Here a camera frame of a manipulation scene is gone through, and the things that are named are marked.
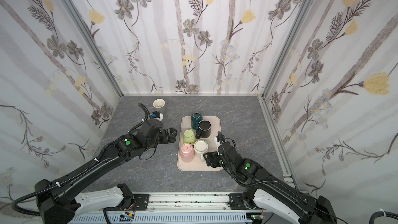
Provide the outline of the white cream mug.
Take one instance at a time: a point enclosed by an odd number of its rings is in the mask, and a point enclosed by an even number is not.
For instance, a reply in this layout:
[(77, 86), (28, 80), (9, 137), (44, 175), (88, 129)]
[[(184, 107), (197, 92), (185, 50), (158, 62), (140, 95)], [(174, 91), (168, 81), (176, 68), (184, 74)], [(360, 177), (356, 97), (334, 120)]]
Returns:
[(201, 161), (204, 162), (204, 155), (208, 152), (208, 144), (204, 140), (198, 140), (194, 143), (194, 153), (195, 156)]

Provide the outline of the grey mug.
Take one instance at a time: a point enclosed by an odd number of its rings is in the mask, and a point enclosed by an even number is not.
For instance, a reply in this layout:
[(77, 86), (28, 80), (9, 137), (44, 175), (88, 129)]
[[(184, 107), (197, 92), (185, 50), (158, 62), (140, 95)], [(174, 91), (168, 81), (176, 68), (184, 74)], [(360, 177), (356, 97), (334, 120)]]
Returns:
[(156, 99), (153, 102), (153, 107), (156, 109), (157, 112), (162, 114), (166, 113), (166, 102), (164, 99)]

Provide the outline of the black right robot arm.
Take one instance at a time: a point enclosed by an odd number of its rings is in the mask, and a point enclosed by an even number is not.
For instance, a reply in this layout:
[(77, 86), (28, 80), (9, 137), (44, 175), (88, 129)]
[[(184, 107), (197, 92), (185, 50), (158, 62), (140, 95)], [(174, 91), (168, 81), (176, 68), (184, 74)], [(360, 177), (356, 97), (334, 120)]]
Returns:
[(338, 219), (331, 202), (325, 197), (315, 198), (289, 186), (273, 176), (261, 164), (243, 158), (236, 144), (217, 133), (216, 152), (208, 152), (212, 167), (222, 167), (240, 186), (244, 187), (245, 207), (268, 210), (292, 224), (335, 224)]

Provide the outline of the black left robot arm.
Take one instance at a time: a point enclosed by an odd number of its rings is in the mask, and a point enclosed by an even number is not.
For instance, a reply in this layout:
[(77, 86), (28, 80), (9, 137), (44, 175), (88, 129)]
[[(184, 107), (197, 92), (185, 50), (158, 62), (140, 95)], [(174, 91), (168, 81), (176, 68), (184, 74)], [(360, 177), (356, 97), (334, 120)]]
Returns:
[(39, 181), (35, 192), (12, 202), (12, 210), (39, 216), (45, 224), (67, 224), (83, 208), (76, 197), (88, 186), (144, 152), (176, 142), (178, 131), (163, 126), (162, 113), (150, 112), (142, 103), (139, 107), (145, 117), (127, 134), (105, 145), (97, 156), (76, 170), (53, 181)]

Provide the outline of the light green mug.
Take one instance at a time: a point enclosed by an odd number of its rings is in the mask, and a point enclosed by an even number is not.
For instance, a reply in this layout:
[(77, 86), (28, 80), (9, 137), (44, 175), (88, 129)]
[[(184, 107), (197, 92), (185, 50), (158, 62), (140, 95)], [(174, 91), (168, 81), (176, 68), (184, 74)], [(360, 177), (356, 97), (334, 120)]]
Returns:
[(197, 141), (195, 136), (195, 131), (193, 129), (188, 129), (183, 133), (183, 143), (193, 144)]

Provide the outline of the pink mug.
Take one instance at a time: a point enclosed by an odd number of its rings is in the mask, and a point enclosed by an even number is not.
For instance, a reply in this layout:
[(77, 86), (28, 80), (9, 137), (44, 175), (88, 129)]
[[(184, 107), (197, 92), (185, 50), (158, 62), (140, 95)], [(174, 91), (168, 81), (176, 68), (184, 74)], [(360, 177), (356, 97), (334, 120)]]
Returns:
[(180, 157), (182, 162), (184, 163), (191, 163), (195, 158), (194, 148), (192, 144), (184, 143), (180, 148)]

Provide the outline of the dark green mug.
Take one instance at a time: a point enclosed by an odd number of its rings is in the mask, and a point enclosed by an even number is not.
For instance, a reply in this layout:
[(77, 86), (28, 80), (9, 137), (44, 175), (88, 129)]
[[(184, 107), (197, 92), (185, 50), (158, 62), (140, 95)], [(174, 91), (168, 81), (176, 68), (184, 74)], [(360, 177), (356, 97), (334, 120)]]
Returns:
[(191, 128), (198, 132), (199, 130), (199, 123), (203, 120), (203, 116), (199, 112), (195, 112), (191, 115)]

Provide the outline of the black mug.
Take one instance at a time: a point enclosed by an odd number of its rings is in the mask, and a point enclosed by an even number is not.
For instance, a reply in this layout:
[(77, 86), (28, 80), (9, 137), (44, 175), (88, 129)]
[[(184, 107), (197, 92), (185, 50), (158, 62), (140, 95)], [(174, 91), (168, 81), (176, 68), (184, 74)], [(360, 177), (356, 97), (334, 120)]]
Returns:
[(195, 135), (197, 140), (206, 139), (211, 135), (211, 123), (208, 120), (201, 120), (198, 124), (198, 131)]

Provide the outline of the beige rectangular tray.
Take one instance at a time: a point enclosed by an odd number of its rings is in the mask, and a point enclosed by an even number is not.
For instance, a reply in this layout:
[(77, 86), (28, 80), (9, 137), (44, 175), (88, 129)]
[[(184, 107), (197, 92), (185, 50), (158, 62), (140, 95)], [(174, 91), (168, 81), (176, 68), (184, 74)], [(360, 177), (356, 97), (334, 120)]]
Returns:
[[(217, 151), (219, 147), (219, 143), (217, 143), (217, 133), (221, 131), (221, 121), (217, 116), (204, 116), (204, 120), (209, 120), (211, 123), (211, 135), (210, 137), (204, 139), (209, 145), (208, 152)], [(190, 163), (185, 163), (182, 160), (180, 148), (183, 145), (183, 135), (184, 132), (188, 129), (191, 129), (191, 117), (184, 116), (181, 120), (181, 128), (179, 134), (179, 150), (178, 150), (178, 161), (177, 168), (181, 171), (221, 171), (222, 167), (212, 168), (208, 167), (205, 161), (201, 161), (200, 158), (194, 157), (194, 159)]]

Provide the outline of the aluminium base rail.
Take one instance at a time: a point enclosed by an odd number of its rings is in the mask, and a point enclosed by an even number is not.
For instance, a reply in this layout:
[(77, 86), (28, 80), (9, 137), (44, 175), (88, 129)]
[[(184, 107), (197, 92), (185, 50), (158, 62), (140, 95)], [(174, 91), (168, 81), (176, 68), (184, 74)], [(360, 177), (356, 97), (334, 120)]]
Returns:
[(241, 192), (153, 193), (135, 195), (135, 205), (127, 210), (92, 210), (78, 214), (72, 224), (298, 224), (310, 215), (317, 200), (300, 193), (295, 200), (298, 213), (262, 190), (251, 200)]

